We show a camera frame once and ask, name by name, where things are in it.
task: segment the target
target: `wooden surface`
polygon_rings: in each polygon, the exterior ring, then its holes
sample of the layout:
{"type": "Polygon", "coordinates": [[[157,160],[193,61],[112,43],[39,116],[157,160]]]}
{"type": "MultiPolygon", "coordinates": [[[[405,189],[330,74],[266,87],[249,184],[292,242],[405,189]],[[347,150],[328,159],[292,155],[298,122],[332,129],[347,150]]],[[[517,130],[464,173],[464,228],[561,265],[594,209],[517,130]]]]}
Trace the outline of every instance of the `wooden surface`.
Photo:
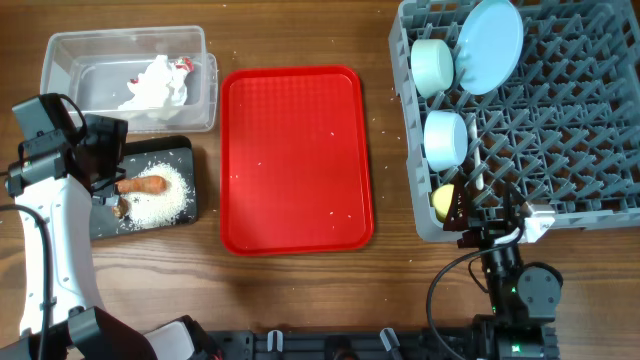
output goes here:
{"type": "MultiPolygon", "coordinates": [[[[210,330],[424,326],[431,279],[463,252],[452,244],[426,244],[415,231],[387,43],[397,3],[209,3],[0,7],[0,168],[15,161],[22,140],[11,106],[38,93],[47,41],[56,32],[197,24],[218,59],[221,78],[241,68],[345,64],[363,83],[376,219],[368,246],[302,256],[230,255],[218,235],[216,127],[189,135],[197,158],[198,222],[94,242],[98,286],[107,310],[138,330],[183,314],[210,330]]],[[[2,193],[0,203],[9,203],[2,193]]],[[[0,213],[0,221],[0,346],[5,346],[18,338],[25,264],[17,215],[0,213]]],[[[639,243],[637,228],[553,231],[523,248],[525,260],[548,262],[565,277],[556,321],[564,359],[637,358],[639,243]]],[[[440,325],[465,325],[474,314],[488,312],[487,296],[464,267],[447,275],[436,291],[440,325]]]]}

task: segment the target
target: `cup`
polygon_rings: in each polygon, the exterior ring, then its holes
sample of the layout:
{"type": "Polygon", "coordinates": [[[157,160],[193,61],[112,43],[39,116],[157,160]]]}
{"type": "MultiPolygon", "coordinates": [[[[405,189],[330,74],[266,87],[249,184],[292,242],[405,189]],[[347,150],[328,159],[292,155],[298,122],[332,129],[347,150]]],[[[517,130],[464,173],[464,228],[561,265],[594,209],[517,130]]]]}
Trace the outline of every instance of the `cup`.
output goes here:
{"type": "Polygon", "coordinates": [[[427,99],[447,90],[453,82],[453,59],[447,44],[438,39],[416,40],[411,48],[411,72],[420,95],[427,99]]]}
{"type": "Polygon", "coordinates": [[[424,152],[431,170],[440,172],[464,162],[467,128],[456,113],[431,111],[424,124],[424,152]]]}

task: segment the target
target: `yellow sponge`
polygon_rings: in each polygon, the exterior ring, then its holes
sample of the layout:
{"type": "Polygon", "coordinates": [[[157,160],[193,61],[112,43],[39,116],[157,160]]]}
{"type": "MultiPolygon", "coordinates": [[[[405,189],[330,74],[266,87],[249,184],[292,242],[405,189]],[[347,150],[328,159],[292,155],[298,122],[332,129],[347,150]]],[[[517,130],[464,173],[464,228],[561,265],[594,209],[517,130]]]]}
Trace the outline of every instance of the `yellow sponge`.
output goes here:
{"type": "Polygon", "coordinates": [[[436,209],[436,218],[444,222],[453,200],[453,185],[447,184],[436,189],[431,194],[431,205],[436,209]]]}

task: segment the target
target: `gray dish rack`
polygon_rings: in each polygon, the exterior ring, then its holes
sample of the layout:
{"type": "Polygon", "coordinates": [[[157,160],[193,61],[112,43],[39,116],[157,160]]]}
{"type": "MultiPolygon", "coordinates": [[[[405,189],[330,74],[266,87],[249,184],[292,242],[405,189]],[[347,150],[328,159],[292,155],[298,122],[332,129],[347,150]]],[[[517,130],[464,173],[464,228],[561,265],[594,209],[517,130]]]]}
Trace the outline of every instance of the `gray dish rack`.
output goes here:
{"type": "Polygon", "coordinates": [[[550,202],[557,212],[553,228],[640,225],[640,30],[631,3],[521,0],[524,46],[502,86],[473,96],[459,86],[462,72],[451,89],[420,97],[411,76],[413,42],[442,39],[455,58],[462,25],[479,2],[406,0],[389,35],[420,237],[460,237],[442,230],[430,204],[432,190],[458,173],[468,176],[473,203],[487,219],[502,218],[500,196],[508,181],[525,198],[550,202]],[[478,128],[465,162],[439,173],[429,169],[423,149],[424,122],[433,110],[457,112],[478,128]],[[484,188],[478,190],[480,176],[484,188]]]}

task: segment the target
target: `red tray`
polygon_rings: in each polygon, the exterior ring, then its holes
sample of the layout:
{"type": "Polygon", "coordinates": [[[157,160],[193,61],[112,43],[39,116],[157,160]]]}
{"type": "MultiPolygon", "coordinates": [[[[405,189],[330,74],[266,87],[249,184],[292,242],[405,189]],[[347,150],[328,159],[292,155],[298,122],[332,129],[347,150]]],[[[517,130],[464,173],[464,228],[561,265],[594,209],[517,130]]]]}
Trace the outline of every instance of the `red tray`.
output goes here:
{"type": "Polygon", "coordinates": [[[236,71],[220,101],[220,237],[229,251],[338,251],[369,241],[367,142],[353,70],[236,71]]]}

